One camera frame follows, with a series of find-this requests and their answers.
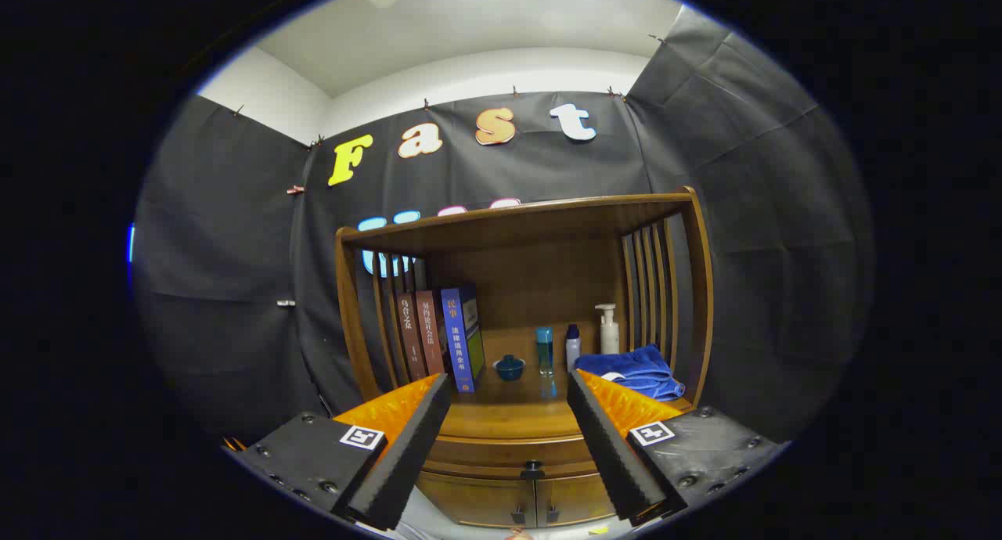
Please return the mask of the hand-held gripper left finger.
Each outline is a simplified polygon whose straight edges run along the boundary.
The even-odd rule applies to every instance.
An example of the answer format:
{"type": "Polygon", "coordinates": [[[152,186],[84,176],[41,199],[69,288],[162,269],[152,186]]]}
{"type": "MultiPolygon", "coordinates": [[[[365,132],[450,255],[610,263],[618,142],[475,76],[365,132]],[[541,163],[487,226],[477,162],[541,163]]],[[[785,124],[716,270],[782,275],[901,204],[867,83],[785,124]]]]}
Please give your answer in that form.
{"type": "Polygon", "coordinates": [[[339,416],[301,412],[254,443],[225,437],[223,451],[312,511],[391,530],[451,407],[451,387],[436,373],[339,416]]]}

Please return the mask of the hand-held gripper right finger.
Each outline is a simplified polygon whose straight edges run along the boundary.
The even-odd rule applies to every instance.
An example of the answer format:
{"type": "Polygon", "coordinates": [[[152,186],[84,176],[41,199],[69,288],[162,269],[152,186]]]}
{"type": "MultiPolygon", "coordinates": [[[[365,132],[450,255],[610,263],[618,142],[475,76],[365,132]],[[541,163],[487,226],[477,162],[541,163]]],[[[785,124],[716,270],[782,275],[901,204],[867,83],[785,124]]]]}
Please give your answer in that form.
{"type": "Polygon", "coordinates": [[[658,402],[583,370],[567,402],[618,518],[670,518],[723,497],[786,446],[713,407],[658,402]]]}

